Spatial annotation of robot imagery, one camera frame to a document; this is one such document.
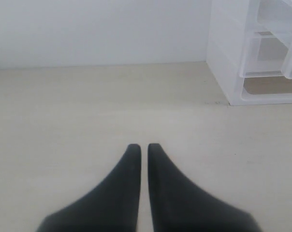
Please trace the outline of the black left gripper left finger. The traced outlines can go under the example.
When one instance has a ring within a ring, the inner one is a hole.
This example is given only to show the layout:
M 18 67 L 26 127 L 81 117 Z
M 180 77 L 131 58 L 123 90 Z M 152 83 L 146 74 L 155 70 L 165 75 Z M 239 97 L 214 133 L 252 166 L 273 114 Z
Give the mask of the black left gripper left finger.
M 128 145 L 120 161 L 92 191 L 48 215 L 39 232 L 135 232 L 141 190 L 141 147 Z

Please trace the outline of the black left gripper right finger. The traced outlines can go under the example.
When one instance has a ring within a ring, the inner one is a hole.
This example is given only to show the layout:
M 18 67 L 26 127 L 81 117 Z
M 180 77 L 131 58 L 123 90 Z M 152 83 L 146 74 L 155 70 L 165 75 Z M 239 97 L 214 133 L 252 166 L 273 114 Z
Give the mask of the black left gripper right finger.
M 201 189 L 169 159 L 160 144 L 148 145 L 148 190 L 156 232 L 258 232 L 253 216 Z

